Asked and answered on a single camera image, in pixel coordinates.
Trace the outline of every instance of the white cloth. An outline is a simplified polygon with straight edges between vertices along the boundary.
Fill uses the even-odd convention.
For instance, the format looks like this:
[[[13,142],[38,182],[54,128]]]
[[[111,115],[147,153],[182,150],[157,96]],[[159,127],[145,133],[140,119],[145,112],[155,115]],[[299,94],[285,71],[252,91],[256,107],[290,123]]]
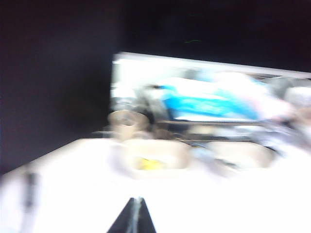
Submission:
[[[158,233],[311,232],[311,158],[289,147],[261,172],[220,178],[194,162],[178,179],[133,180],[110,139],[80,139],[32,162],[34,233],[104,233],[130,197],[145,198]],[[19,231],[25,166],[3,176],[1,227]]]

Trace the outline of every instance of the food item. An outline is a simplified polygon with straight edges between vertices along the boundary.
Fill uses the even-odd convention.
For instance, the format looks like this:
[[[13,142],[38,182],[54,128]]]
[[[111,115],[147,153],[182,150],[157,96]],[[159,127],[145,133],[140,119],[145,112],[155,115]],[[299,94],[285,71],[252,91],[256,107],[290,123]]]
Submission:
[[[164,164],[155,159],[138,158],[138,169],[139,170],[159,170],[163,169]]]

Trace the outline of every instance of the black triangular object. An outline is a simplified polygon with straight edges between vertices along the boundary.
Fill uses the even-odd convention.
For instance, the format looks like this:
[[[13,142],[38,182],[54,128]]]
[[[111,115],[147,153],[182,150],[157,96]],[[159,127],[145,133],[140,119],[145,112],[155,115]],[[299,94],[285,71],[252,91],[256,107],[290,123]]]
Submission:
[[[140,201],[137,233],[156,233],[155,227],[152,223],[146,202],[144,198],[137,199]],[[126,206],[123,208],[115,222],[112,224],[107,233],[132,233],[133,228],[130,225],[133,223],[134,205],[137,200],[131,198]]]
[[[132,215],[133,204],[134,198],[130,198],[107,233],[126,233]]]
[[[139,233],[156,233],[154,224],[151,220],[145,199],[142,198],[140,202],[139,219],[138,219]]]

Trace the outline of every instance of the dark wall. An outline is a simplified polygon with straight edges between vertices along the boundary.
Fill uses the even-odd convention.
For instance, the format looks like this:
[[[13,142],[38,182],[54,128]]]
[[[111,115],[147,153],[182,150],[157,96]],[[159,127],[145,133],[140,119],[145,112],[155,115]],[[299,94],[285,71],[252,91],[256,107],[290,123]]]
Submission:
[[[122,5],[6,4],[1,43],[1,170],[107,124]]]
[[[1,4],[2,173],[107,124],[119,51],[311,71],[306,0]]]

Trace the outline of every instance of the white table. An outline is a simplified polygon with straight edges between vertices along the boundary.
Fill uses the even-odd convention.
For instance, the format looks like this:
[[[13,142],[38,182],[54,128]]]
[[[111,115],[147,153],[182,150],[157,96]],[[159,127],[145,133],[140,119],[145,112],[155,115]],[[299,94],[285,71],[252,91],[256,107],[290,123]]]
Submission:
[[[34,233],[104,233],[130,197],[145,198],[158,233],[311,232],[311,158],[287,146],[265,171],[224,179],[197,161],[178,179],[133,180],[110,139],[80,139],[32,162]],[[3,176],[1,229],[23,217],[21,166]]]

